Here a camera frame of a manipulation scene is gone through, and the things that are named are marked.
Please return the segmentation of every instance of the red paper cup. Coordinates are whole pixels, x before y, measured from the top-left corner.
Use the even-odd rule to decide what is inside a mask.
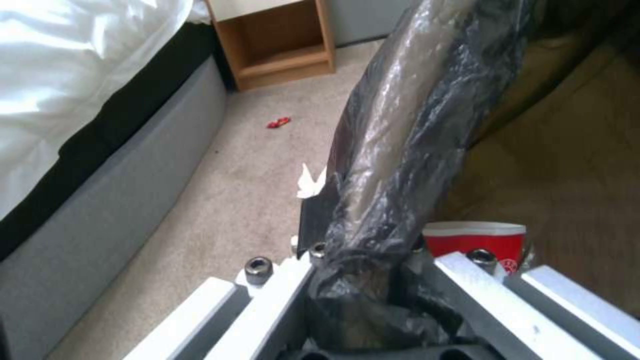
[[[526,232],[524,225],[450,221],[429,223],[422,230],[422,235],[427,248],[435,257],[456,251],[466,254],[471,250],[486,249],[511,274],[518,270]]]

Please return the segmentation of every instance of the wall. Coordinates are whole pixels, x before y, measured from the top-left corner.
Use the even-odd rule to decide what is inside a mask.
[[[389,34],[413,0],[328,0],[337,46]]]

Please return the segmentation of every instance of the wooden nightstand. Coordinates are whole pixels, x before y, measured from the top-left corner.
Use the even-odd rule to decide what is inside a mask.
[[[207,0],[238,90],[335,72],[324,0]]]

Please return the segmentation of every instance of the plastic wrap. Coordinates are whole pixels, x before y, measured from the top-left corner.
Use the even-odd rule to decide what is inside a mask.
[[[351,93],[327,184],[301,219],[302,249],[327,244],[308,289],[320,347],[451,341],[456,316],[430,293],[428,274],[414,291],[426,299],[420,308],[407,303],[411,292],[406,284],[399,290],[406,281],[397,272],[461,168],[473,130],[516,76],[529,10],[527,0],[416,2]]]

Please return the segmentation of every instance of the beige carpet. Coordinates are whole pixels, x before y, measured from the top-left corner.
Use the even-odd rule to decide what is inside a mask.
[[[156,233],[50,359],[121,359],[210,276],[281,261],[298,233],[301,164],[314,177],[380,42],[337,51],[337,73],[230,96],[225,123]],[[292,122],[267,130],[267,122]]]

